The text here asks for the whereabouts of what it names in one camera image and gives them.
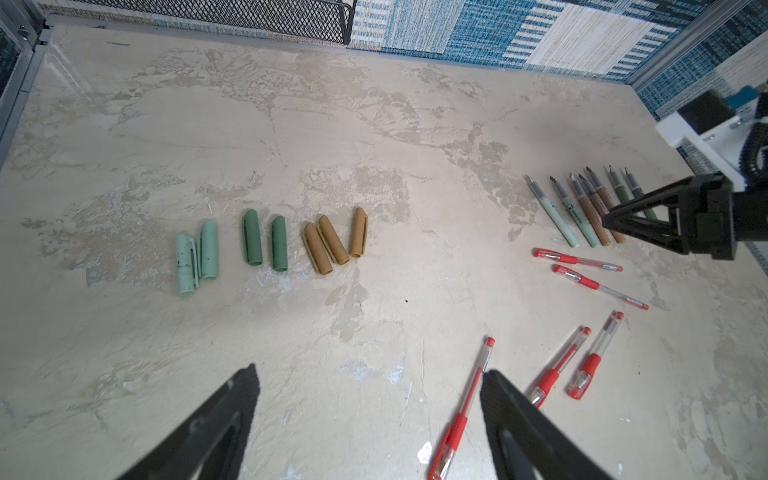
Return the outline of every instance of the brown pen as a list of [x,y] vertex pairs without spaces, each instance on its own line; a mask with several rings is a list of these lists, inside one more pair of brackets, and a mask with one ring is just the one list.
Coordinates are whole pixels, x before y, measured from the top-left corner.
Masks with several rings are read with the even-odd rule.
[[[600,214],[600,218],[605,217],[605,215],[608,213],[608,208],[603,203],[603,199],[598,195],[598,192],[594,189],[592,186],[592,183],[587,180],[586,178],[582,177],[581,174],[579,174],[579,180],[581,180],[581,183],[584,185],[584,189],[587,191],[587,195],[589,196],[589,199],[592,200],[592,204],[594,205],[594,209],[598,211]],[[610,230],[611,235],[614,236],[616,239],[616,243],[624,243],[627,241],[627,238],[618,232],[614,232],[613,230]]]
[[587,198],[587,194],[584,193],[584,189],[581,188],[581,184],[576,180],[576,177],[574,177],[573,174],[568,174],[568,178],[571,179],[571,186],[574,188],[574,192],[576,192],[578,203],[581,205],[581,209],[584,210],[584,213],[587,214],[589,223],[592,224],[592,228],[594,228],[594,232],[598,235],[600,243],[606,247],[611,245],[611,238],[608,236],[608,232],[603,228],[603,224],[600,222],[600,216],[594,207],[592,207],[592,203]]

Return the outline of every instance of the table surface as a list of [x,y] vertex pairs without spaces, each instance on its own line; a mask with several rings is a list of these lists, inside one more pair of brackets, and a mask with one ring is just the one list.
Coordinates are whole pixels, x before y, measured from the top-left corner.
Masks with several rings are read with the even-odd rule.
[[[579,353],[546,416],[614,477],[760,477],[768,281],[743,246],[568,247],[523,175],[557,202],[550,175],[608,185],[609,164],[646,192],[690,175],[625,85],[57,27],[0,172],[3,470],[113,478],[254,362],[241,478],[424,478],[484,336],[526,390],[622,309],[588,394],[563,391]],[[356,207],[366,255],[316,274],[300,230],[327,214],[347,243]],[[245,263],[250,208],[267,258],[286,218],[288,272]],[[174,236],[208,219],[220,278],[181,298]],[[583,271],[652,307],[556,276],[536,247],[623,265]],[[495,478],[478,402],[451,478]]]

